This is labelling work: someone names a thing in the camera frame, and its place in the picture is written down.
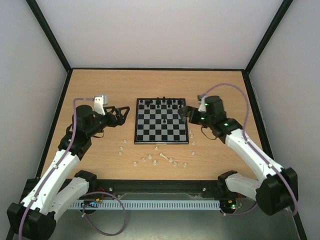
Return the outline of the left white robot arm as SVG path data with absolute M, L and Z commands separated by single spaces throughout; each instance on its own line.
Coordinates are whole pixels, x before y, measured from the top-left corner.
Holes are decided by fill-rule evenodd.
M 7 209 L 10 226 L 20 238 L 49 239 L 58 219 L 72 203 L 97 189 L 97 175 L 85 170 L 77 172 L 67 186 L 63 184 L 91 147 L 92 138 L 106 127 L 123 125 L 129 111 L 128 106 L 103 107 L 102 113 L 89 105 L 73 109 L 72 123 L 51 165 L 28 195 Z

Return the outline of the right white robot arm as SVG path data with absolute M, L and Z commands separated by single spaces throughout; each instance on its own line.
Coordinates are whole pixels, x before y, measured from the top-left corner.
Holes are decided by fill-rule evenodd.
M 236 171 L 219 176 L 218 191 L 229 196 L 236 192 L 254 200 L 267 215 L 290 207 L 297 211 L 298 175 L 270 158 L 247 135 L 244 125 L 228 118 L 223 101 L 217 95 L 202 97 L 199 107 L 178 109 L 179 117 L 191 124 L 209 128 L 222 143 L 235 151 L 251 168 L 257 179 L 244 177 Z

